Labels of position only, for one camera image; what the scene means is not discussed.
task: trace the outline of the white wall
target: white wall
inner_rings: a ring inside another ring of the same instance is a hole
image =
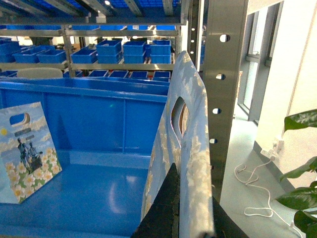
[[[268,76],[256,142],[272,148],[276,135],[283,136],[284,149],[275,162],[285,173],[317,155],[317,129],[287,131],[287,115],[317,108],[317,19],[316,0],[284,2],[273,60]],[[291,182],[308,185],[315,179],[307,174]]]

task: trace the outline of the shelf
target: shelf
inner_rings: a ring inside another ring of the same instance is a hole
[[[11,69],[23,69],[23,68],[58,68],[58,69],[66,69],[67,61],[63,63],[0,63],[0,68],[5,70]]]
[[[61,30],[0,30],[0,36],[54,37],[61,35]]]
[[[108,31],[108,30],[89,30],[89,31],[75,31],[75,30],[66,30],[66,35],[68,36],[177,36],[177,31],[158,31],[158,30],[117,30],[117,31]]]
[[[114,70],[173,70],[174,64],[167,63],[72,63],[74,70],[95,70],[95,69],[114,69]]]

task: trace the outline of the blue bin stack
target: blue bin stack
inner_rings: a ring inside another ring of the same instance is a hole
[[[0,63],[14,62],[13,54],[21,51],[17,41],[11,41],[8,38],[0,38]]]
[[[157,40],[151,45],[151,62],[152,63],[171,63],[170,41]]]
[[[122,60],[121,40],[102,41],[97,44],[98,63],[119,63]]]
[[[145,41],[129,41],[123,45],[125,63],[144,63]]]

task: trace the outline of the shelf hole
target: shelf hole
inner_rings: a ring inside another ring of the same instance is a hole
[[[220,79],[220,80],[224,80],[226,78],[226,75],[224,75],[223,73],[219,73],[216,76],[216,79]]]
[[[220,114],[220,113],[221,113],[221,109],[220,109],[220,108],[214,108],[214,109],[212,110],[212,113],[213,113],[213,114]]]
[[[213,138],[213,139],[209,140],[209,143],[210,144],[216,144],[216,143],[218,143],[218,140]]]
[[[221,41],[221,42],[228,42],[228,41],[230,41],[230,36],[229,36],[229,35],[226,35],[226,34],[222,34],[222,35],[220,36],[220,41]]]

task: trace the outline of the paper shopping bag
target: paper shopping bag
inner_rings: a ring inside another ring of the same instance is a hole
[[[0,203],[21,203],[61,171],[41,103],[0,110]]]

